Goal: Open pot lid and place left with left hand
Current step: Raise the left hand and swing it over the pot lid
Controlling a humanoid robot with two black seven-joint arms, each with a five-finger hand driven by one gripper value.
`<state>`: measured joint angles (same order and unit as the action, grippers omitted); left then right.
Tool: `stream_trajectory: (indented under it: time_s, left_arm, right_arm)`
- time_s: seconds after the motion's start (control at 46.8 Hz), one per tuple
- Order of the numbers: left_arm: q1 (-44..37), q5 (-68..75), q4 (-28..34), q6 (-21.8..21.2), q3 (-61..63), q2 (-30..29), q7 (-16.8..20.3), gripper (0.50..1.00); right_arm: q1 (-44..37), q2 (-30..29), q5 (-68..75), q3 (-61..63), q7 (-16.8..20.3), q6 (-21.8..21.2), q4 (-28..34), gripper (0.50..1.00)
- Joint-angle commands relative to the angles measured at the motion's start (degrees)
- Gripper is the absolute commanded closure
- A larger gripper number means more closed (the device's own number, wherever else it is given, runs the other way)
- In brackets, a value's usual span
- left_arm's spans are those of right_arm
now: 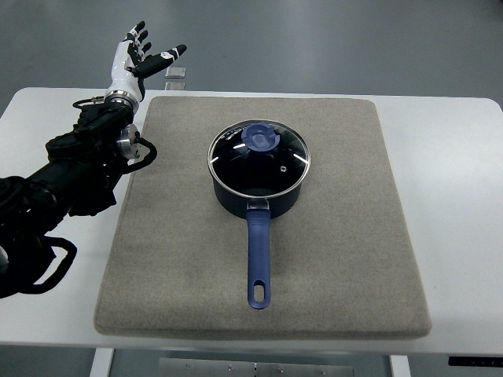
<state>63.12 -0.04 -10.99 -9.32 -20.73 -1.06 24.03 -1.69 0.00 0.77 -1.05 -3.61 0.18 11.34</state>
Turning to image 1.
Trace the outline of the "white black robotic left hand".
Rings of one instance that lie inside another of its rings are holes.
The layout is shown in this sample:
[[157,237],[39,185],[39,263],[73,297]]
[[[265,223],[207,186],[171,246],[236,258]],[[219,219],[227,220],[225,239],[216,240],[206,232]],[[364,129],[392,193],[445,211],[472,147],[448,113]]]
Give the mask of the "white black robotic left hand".
[[145,97],[144,80],[171,66],[186,50],[186,45],[148,55],[152,47],[145,42],[149,33],[141,21],[127,32],[115,52],[110,87],[105,91],[105,103],[120,103],[135,114]]

